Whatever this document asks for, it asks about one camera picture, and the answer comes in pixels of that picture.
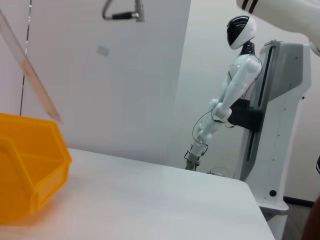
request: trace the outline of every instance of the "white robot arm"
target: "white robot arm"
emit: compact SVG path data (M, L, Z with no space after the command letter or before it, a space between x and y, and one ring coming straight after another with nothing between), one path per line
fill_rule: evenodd
M306 35L320 56L319 0L236 0L236 4L278 28Z
M187 170L193 170L200 164L200 157L206 153L213 134L230 117L230 107L248 91L262 71L261 61L254 55L254 44L250 42L256 35L255 21L248 16L235 17L227 29L230 47L242 47L242 51L230 66L219 98L210 101L208 113L197 128L191 149L184 156Z

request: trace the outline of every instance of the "humanoid robot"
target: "humanoid robot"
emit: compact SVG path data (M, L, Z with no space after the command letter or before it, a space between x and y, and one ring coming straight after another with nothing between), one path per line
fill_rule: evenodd
M255 45L251 42L256 32L256 22L249 16L237 16L228 23L227 40L231 49L236 50L242 47L242 50L227 72L220 96L210 101L208 112L202 116L204 120L196 132L192 132L194 141L184 156L186 170L197 169L200 165L200 157L208 150L208 143L214 133L228 121L232 113L230 107L246 95L262 72L262 62L256 57Z

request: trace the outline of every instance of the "black visor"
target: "black visor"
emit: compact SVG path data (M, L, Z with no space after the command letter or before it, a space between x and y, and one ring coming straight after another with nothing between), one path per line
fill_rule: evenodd
M237 16L229 21L228 25L226 26L229 46L231 46L239 37L240 33L243 31L248 21L248 16Z

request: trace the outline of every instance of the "transparent plastic rod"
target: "transparent plastic rod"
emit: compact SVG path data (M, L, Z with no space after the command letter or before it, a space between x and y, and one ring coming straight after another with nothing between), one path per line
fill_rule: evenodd
M44 85L40 81L30 61L28 60L25 52L23 51L21 45L19 44L14 32L9 26L9 23L6 17L4 16L3 12L1 11L1 9L0 9L0 32L7 46L12 52L14 58L17 60L19 66L24 72L24 75L28 78L32 88L34 89L37 97L39 98L46 112L54 120L58 122L62 122L54 103L50 99L48 92L46 91Z

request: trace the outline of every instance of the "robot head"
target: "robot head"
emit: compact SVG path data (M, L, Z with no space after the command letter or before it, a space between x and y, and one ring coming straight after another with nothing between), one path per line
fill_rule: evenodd
M256 36L257 25L249 16L237 16L227 25L227 37L230 48L240 48L243 44Z

